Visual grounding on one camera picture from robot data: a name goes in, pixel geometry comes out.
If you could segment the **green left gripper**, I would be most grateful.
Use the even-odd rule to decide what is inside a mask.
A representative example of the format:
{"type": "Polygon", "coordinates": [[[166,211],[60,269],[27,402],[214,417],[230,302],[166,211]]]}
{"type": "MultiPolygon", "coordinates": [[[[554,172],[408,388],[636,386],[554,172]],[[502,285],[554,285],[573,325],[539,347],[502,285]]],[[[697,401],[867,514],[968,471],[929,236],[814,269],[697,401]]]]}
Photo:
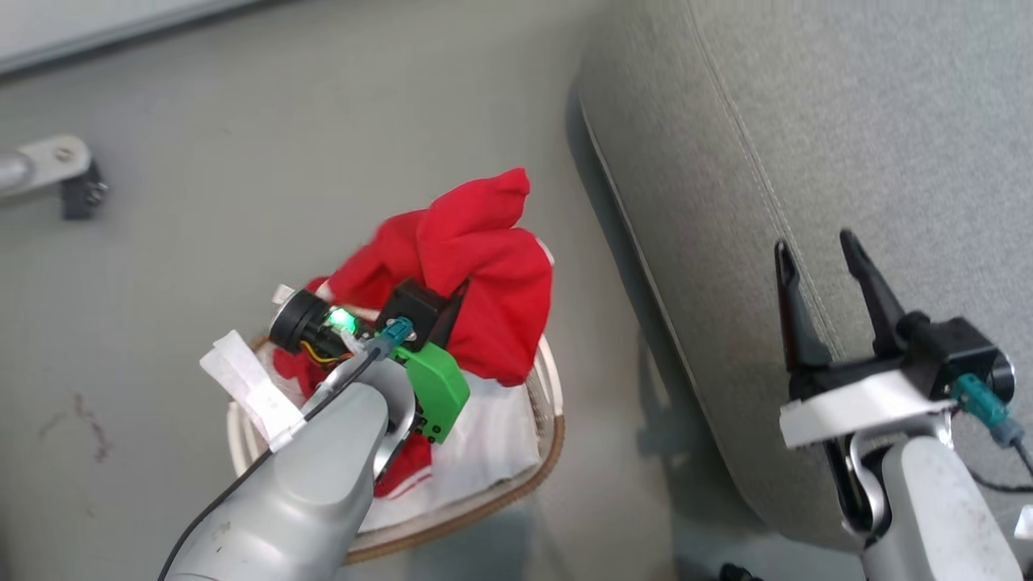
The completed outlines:
{"type": "Polygon", "coordinates": [[[470,394],[458,363],[446,350],[469,284],[469,278],[462,280],[449,298],[428,288],[395,288],[372,322],[362,320],[357,308],[336,307],[299,288],[274,313],[270,341],[285,351],[306,354],[332,370],[357,357],[362,347],[394,322],[408,320],[409,336],[388,349],[387,359],[401,364],[411,383],[416,432],[432,444],[442,444],[470,394]]]}

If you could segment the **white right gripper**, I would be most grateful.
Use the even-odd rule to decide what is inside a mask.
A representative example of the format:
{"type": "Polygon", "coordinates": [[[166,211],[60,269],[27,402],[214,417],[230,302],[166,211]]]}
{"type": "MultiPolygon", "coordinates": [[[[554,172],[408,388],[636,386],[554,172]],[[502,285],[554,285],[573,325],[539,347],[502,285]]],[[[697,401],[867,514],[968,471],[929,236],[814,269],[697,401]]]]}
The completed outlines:
{"type": "Polygon", "coordinates": [[[859,284],[874,332],[873,351],[878,357],[849,363],[831,362],[826,343],[817,335],[810,309],[800,290],[801,276],[788,243],[775,245],[779,313],[789,402],[780,408],[779,427],[786,448],[833,441],[902,420],[948,412],[952,399],[933,400],[904,371],[905,350],[897,325],[905,312],[859,237],[852,230],[839,232],[850,275],[859,284]]]}

